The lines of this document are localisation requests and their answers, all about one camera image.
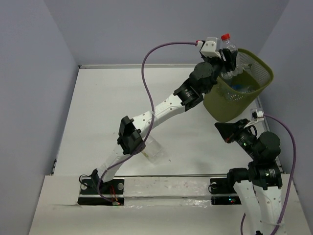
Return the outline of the red cap clear bottle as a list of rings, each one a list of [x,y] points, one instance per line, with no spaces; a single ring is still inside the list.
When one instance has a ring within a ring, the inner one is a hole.
[[[222,73],[222,79],[230,84],[235,76],[243,73],[243,66],[240,62],[238,48],[231,41],[230,34],[222,35],[221,40],[223,43],[222,53],[226,61],[225,72]]]

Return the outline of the blue label water bottle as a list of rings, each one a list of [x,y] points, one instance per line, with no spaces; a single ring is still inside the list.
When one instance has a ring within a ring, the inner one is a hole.
[[[238,91],[238,92],[242,92],[243,89],[245,88],[245,86],[243,85],[231,85],[230,86],[233,90]]]

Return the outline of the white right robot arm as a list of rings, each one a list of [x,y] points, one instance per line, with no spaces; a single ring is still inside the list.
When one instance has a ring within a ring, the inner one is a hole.
[[[253,235],[270,235],[285,230],[279,219],[282,211],[282,177],[276,162],[280,139],[270,131],[252,132],[248,119],[235,123],[216,122],[215,127],[226,143],[237,143],[252,159],[247,168],[230,169],[226,188],[236,192],[250,220]]]

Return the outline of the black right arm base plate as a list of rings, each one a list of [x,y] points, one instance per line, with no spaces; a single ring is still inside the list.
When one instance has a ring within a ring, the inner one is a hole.
[[[226,178],[211,178],[208,191],[213,206],[241,204],[239,196]]]

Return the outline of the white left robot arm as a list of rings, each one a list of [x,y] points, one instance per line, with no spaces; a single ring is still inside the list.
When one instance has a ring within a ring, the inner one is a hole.
[[[145,148],[145,142],[154,128],[197,106],[217,84],[222,72],[235,70],[238,51],[224,48],[219,52],[221,55],[217,57],[203,57],[203,62],[196,64],[182,85],[160,104],[153,106],[152,110],[133,118],[122,118],[116,147],[105,163],[90,176],[95,192],[104,193],[108,189],[108,182],[114,178],[120,166]]]

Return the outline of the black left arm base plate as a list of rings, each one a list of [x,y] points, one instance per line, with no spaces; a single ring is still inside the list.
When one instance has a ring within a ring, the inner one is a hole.
[[[81,206],[123,206],[124,198],[124,178],[116,178],[106,182],[100,187],[101,197],[96,189],[96,183],[90,177],[83,175],[79,179],[81,188],[77,203]]]

